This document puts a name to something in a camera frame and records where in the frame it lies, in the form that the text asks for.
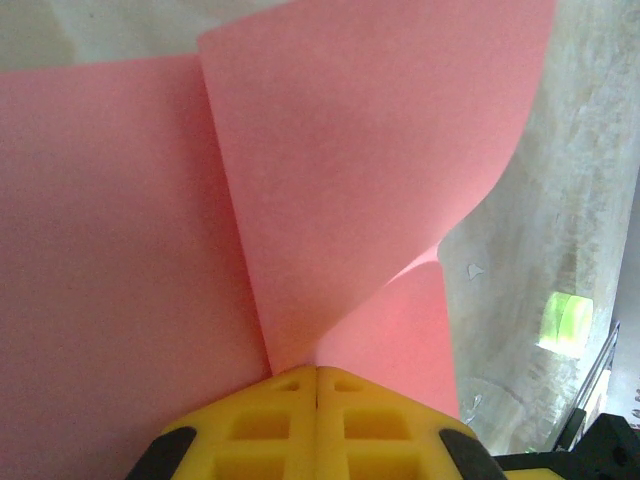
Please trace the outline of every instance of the pink paper sheet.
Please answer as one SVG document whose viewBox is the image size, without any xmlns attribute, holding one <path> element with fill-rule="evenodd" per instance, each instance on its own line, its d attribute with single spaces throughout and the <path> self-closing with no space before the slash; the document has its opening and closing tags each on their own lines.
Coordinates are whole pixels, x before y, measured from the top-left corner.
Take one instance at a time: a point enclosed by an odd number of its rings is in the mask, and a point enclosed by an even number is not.
<svg viewBox="0 0 640 480">
<path fill-rule="evenodd" d="M 0 76 L 0 478 L 124 478 L 267 375 L 198 58 Z"/>
<path fill-rule="evenodd" d="M 553 5 L 302 0 L 201 37 L 273 371 L 312 358 L 493 187 L 533 101 Z M 450 346 L 441 353 L 433 368 L 449 371 Z"/>
<path fill-rule="evenodd" d="M 0 477 L 123 477 L 263 378 L 253 297 L 273 371 L 455 415 L 436 246 L 515 148 L 551 15 L 302 0 L 200 57 L 0 76 Z"/>
</svg>

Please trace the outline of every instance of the black rubber corner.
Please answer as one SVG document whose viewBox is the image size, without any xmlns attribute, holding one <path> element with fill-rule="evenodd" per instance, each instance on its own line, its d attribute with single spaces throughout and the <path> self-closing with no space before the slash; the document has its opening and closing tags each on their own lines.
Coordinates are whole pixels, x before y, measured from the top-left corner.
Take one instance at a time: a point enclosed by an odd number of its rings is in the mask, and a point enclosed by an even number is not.
<svg viewBox="0 0 640 480">
<path fill-rule="evenodd" d="M 500 466 L 475 438 L 453 429 L 440 430 L 440 439 L 463 480 L 507 480 Z"/>
<path fill-rule="evenodd" d="M 156 438 L 125 480 L 171 480 L 186 455 L 196 429 L 181 427 Z"/>
</svg>

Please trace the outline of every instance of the black object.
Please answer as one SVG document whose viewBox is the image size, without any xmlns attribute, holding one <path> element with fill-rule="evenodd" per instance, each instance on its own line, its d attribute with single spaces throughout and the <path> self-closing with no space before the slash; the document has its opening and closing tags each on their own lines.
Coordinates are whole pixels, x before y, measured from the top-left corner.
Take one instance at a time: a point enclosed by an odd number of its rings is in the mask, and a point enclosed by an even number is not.
<svg viewBox="0 0 640 480">
<path fill-rule="evenodd" d="M 624 419 L 600 414 L 570 452 L 495 457 L 504 471 L 547 468 L 566 480 L 640 480 L 640 439 Z"/>
<path fill-rule="evenodd" d="M 558 437 L 556 444 L 553 447 L 553 450 L 560 451 L 569 451 L 573 441 L 578 436 L 580 432 L 580 428 L 584 422 L 584 419 L 587 417 L 587 412 L 581 408 L 574 408 L 569 420 L 567 420 L 567 424 L 562 430 L 562 433 Z"/>
<path fill-rule="evenodd" d="M 600 480 L 571 452 L 521 453 L 495 459 L 505 472 L 546 468 L 565 480 Z"/>
<path fill-rule="evenodd" d="M 507 480 L 500 466 L 475 438 L 458 430 L 440 430 L 440 439 L 463 480 Z"/>
<path fill-rule="evenodd" d="M 180 427 L 156 438 L 125 480 L 171 480 L 186 455 L 196 429 Z"/>
<path fill-rule="evenodd" d="M 598 416 L 571 453 L 602 480 L 640 480 L 640 439 L 624 417 Z"/>
</svg>

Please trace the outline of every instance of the yellow plastic object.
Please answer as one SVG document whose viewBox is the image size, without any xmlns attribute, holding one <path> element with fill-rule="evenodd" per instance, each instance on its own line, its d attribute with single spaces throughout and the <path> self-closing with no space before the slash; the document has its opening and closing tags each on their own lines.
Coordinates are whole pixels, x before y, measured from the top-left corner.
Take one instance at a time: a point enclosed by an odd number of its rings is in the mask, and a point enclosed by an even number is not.
<svg viewBox="0 0 640 480">
<path fill-rule="evenodd" d="M 318 368 L 317 480 L 459 479 L 443 413 L 337 368 Z"/>
<path fill-rule="evenodd" d="M 197 435 L 171 480 L 315 480 L 316 368 L 253 385 L 169 425 Z"/>
<path fill-rule="evenodd" d="M 534 470 L 513 470 L 505 472 L 509 480 L 563 480 L 557 473 L 546 468 L 536 468 Z"/>
<path fill-rule="evenodd" d="M 458 461 L 482 449 L 443 413 L 337 368 L 301 367 L 172 423 L 127 480 L 459 480 L 442 436 L 452 433 Z"/>
</svg>

